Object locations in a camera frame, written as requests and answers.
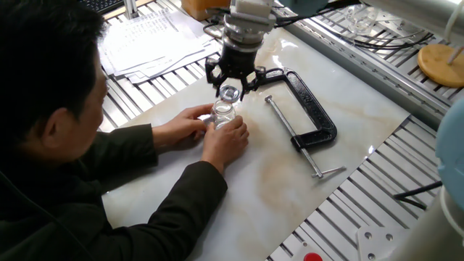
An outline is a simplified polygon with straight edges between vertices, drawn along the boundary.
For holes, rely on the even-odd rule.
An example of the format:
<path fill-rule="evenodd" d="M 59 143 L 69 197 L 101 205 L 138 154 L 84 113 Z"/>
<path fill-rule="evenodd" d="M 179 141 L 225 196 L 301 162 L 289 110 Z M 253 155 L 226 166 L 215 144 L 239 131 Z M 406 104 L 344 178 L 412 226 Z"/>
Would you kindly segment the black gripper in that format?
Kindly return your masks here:
<path fill-rule="evenodd" d="M 266 68 L 255 67 L 257 52 L 242 52 L 225 46 L 217 59 L 208 57 L 205 62 L 207 82 L 220 95 L 220 86 L 227 78 L 241 78 L 241 100 L 250 91 L 256 91 L 265 79 Z"/>

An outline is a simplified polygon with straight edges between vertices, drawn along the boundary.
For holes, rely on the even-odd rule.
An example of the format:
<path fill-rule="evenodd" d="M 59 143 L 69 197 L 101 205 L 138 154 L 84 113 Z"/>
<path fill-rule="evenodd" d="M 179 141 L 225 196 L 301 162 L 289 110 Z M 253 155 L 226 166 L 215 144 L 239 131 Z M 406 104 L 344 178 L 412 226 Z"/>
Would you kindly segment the person's right hand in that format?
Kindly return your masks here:
<path fill-rule="evenodd" d="M 210 163 L 224 175 L 225 167 L 244 153 L 248 138 L 249 131 L 242 116 L 236 116 L 217 130 L 210 123 L 204 135 L 201 161 Z"/>

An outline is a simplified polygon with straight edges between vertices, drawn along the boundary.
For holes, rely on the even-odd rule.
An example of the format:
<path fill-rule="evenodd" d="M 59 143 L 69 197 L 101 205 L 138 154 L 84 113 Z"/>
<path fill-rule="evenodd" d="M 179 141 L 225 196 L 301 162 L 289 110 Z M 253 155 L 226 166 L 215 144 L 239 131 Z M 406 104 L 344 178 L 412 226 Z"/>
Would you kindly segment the person's left hand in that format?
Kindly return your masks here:
<path fill-rule="evenodd" d="M 193 136 L 194 140 L 202 137 L 207 126 L 199 117 L 211 113 L 212 106 L 203 104 L 186 108 L 167 123 L 153 127 L 154 147 L 172 146 L 189 136 Z"/>

